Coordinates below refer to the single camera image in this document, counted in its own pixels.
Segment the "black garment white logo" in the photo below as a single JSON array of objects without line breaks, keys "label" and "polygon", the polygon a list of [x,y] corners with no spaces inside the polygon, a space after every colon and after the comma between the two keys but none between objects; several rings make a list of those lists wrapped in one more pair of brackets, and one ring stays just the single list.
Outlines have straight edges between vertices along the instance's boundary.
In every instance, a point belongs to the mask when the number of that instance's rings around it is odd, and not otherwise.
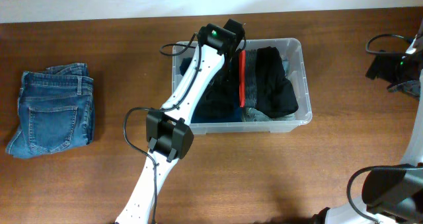
[{"label": "black garment white logo", "polygon": [[239,66],[235,61],[225,62],[222,69],[206,87],[194,117],[201,120],[216,120],[232,116],[239,107]]}]

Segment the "black shorts red grey waistband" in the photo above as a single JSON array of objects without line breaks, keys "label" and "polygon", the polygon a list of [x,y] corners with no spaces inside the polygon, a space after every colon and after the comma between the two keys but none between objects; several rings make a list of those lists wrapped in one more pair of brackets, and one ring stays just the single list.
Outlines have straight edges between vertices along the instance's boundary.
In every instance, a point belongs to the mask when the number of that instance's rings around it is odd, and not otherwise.
[{"label": "black shorts red grey waistband", "polygon": [[299,105],[293,85],[277,48],[243,50],[237,63],[241,108],[253,108],[269,119],[297,112]]}]

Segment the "teal blue shirt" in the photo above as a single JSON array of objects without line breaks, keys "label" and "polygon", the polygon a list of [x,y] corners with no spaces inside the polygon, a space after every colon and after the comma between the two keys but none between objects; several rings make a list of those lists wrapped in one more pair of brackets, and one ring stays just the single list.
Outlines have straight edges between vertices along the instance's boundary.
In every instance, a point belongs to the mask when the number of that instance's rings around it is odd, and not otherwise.
[{"label": "teal blue shirt", "polygon": [[198,102],[191,123],[241,122],[237,87],[238,83],[219,84],[213,79]]}]

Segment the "light blue jeans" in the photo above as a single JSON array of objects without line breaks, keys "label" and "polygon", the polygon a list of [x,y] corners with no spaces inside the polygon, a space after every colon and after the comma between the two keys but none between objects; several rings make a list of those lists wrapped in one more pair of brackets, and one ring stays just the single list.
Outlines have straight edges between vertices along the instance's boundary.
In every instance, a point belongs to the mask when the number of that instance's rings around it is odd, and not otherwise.
[{"label": "light blue jeans", "polygon": [[244,75],[244,120],[289,120],[298,110],[293,85],[285,76],[279,55],[249,57]]}]

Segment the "dark blue jeans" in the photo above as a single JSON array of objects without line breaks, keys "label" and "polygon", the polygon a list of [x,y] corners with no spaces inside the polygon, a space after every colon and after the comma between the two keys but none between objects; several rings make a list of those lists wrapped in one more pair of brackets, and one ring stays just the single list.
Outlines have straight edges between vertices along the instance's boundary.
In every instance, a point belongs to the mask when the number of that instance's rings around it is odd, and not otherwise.
[{"label": "dark blue jeans", "polygon": [[93,82],[85,63],[23,72],[20,124],[6,153],[29,159],[90,144],[95,133]]}]

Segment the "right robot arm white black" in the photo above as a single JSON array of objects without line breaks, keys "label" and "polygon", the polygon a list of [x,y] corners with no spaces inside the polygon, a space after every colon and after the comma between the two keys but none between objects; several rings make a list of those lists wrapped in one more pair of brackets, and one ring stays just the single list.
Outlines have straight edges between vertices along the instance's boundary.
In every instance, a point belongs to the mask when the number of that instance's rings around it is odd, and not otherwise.
[{"label": "right robot arm white black", "polygon": [[[366,76],[389,82],[390,93],[401,92],[422,100],[422,31],[404,39],[403,53],[366,52],[375,57]],[[326,207],[310,223],[421,223],[422,222],[422,107],[419,106],[412,135],[398,165],[361,168],[349,179],[347,204]]]}]

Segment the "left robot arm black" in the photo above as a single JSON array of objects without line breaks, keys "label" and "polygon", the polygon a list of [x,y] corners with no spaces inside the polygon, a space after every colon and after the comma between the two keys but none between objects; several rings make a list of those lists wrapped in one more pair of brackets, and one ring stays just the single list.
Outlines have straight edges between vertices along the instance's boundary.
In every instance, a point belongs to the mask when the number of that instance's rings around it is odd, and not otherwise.
[{"label": "left robot arm black", "polygon": [[225,62],[239,52],[240,45],[247,44],[243,25],[233,19],[224,27],[201,27],[191,41],[197,45],[177,88],[160,109],[145,109],[146,160],[125,208],[115,220],[117,224],[155,222],[159,192],[194,140],[190,123],[198,102]]}]

